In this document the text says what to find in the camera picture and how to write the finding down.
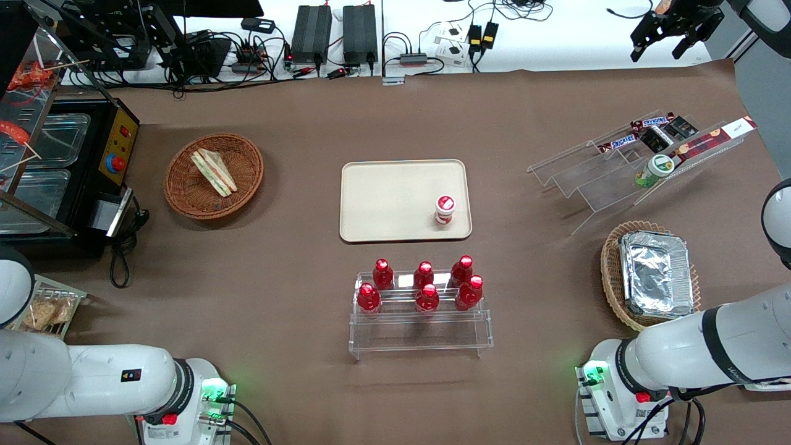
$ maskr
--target display case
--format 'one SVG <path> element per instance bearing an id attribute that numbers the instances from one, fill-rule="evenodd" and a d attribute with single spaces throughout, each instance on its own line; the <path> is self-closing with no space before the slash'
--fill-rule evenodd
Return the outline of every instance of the display case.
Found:
<path id="1" fill-rule="evenodd" d="M 29 257 L 104 251 L 132 198 L 123 187 L 138 120 L 23 2 L 0 2 L 0 242 Z M 66 100 L 68 70 L 104 98 Z"/>
<path id="2" fill-rule="evenodd" d="M 413 273 L 396 271 L 393 288 L 379 291 L 381 312 L 365 314 L 357 304 L 363 283 L 372 283 L 371 272 L 359 272 L 354 282 L 349 321 L 349 353 L 360 360 L 363 353 L 467 349 L 481 356 L 494 346 L 491 313 L 486 296 L 469 310 L 456 309 L 458 287 L 450 287 L 449 270 L 435 270 L 433 283 L 440 297 L 439 307 L 429 314 L 415 311 L 417 291 Z"/>

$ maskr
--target white box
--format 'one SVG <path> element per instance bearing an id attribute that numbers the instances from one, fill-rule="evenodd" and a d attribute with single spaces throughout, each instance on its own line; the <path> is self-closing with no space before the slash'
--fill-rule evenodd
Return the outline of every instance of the white box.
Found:
<path id="1" fill-rule="evenodd" d="M 439 44 L 442 40 L 464 43 L 467 41 L 467 31 L 457 23 L 443 21 L 437 26 L 437 34 L 434 36 L 434 43 Z"/>
<path id="2" fill-rule="evenodd" d="M 470 45 L 442 39 L 437 46 L 435 57 L 445 63 L 447 67 L 465 68 L 469 55 Z"/>

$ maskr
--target acrylic display rack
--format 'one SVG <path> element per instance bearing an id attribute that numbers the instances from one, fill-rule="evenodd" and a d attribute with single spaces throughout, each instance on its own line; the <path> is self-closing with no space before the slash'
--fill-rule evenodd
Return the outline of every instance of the acrylic display rack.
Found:
<path id="1" fill-rule="evenodd" d="M 656 110 L 639 118 L 639 120 L 665 116 L 666 114 L 666 112 Z M 702 128 L 692 116 L 684 116 L 683 118 L 695 128 Z M 725 121 L 721 121 L 712 127 L 702 129 L 702 131 L 692 137 L 674 143 L 659 153 L 669 155 L 680 145 L 726 124 Z M 583 198 L 588 207 L 589 216 L 572 234 L 580 231 L 586 224 L 593 225 L 594 222 L 599 222 L 620 211 L 625 211 L 629 207 L 640 204 L 664 184 L 670 181 L 678 182 L 679 180 L 676 178 L 680 176 L 691 179 L 695 174 L 702 171 L 701 165 L 711 164 L 711 162 L 706 163 L 706 161 L 741 144 L 745 137 L 745 135 L 742 135 L 688 159 L 679 165 L 673 173 L 666 178 L 660 179 L 653 187 L 643 188 L 637 185 L 634 178 L 654 155 L 643 142 L 637 141 L 605 153 L 601 153 L 598 148 L 599 145 L 620 139 L 631 132 L 631 126 L 629 124 L 624 125 L 614 131 L 610 131 L 606 135 L 601 135 L 599 138 L 573 146 L 552 158 L 545 159 L 528 168 L 528 173 L 535 174 L 542 186 L 547 188 L 557 187 L 565 198 L 571 198 L 575 194 L 579 194 Z"/>
<path id="2" fill-rule="evenodd" d="M 357 293 L 363 283 L 373 283 L 371 272 L 359 272 L 354 283 L 349 321 L 349 353 L 359 360 L 363 352 L 475 349 L 481 356 L 494 346 L 490 311 L 484 296 L 467 311 L 456 310 L 458 287 L 448 287 L 449 270 L 434 271 L 440 305 L 431 314 L 414 309 L 414 271 L 394 272 L 394 287 L 380 291 L 382 311 L 363 314 Z"/>

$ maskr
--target small bottle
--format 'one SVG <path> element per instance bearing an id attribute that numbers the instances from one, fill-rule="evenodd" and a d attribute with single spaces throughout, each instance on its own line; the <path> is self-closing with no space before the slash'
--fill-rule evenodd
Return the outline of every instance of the small bottle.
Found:
<path id="1" fill-rule="evenodd" d="M 433 284 L 425 285 L 414 299 L 414 309 L 418 312 L 434 312 L 439 306 L 440 295 Z"/>
<path id="2" fill-rule="evenodd" d="M 393 288 L 393 268 L 384 258 L 378 259 L 373 266 L 373 285 L 380 291 Z"/>
<path id="3" fill-rule="evenodd" d="M 418 266 L 418 270 L 414 271 L 412 288 L 423 289 L 427 284 L 434 284 L 434 270 L 431 268 L 430 262 L 423 261 Z"/>
<path id="4" fill-rule="evenodd" d="M 357 305 L 360 306 L 360 312 L 363 314 L 380 313 L 382 298 L 379 296 L 379 291 L 374 289 L 371 283 L 361 284 L 360 291 L 357 293 Z"/>
<path id="5" fill-rule="evenodd" d="M 470 310 L 483 298 L 483 278 L 473 275 L 466 283 L 462 283 L 456 296 L 457 310 Z"/>
<path id="6" fill-rule="evenodd" d="M 464 255 L 450 269 L 448 287 L 458 287 L 472 277 L 472 257 Z"/>

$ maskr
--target snickers bar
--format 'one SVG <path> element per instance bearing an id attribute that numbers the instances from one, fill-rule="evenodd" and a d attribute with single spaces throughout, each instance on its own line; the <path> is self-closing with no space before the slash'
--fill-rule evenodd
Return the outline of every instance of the snickers bar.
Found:
<path id="1" fill-rule="evenodd" d="M 632 130 L 643 131 L 646 128 L 652 126 L 652 125 L 656 125 L 658 127 L 661 127 L 663 125 L 668 124 L 675 117 L 676 116 L 673 113 L 669 112 L 667 116 L 653 117 L 651 119 L 646 119 L 646 120 L 635 120 L 631 124 L 632 125 Z"/>
<path id="2" fill-rule="evenodd" d="M 605 143 L 604 145 L 599 145 L 597 147 L 599 148 L 600 152 L 607 153 L 610 150 L 615 150 L 616 148 L 620 148 L 622 146 L 631 144 L 633 142 L 637 142 L 637 140 L 638 140 L 637 133 L 631 133 L 626 137 L 623 137 L 621 139 L 616 139 L 611 143 Z"/>

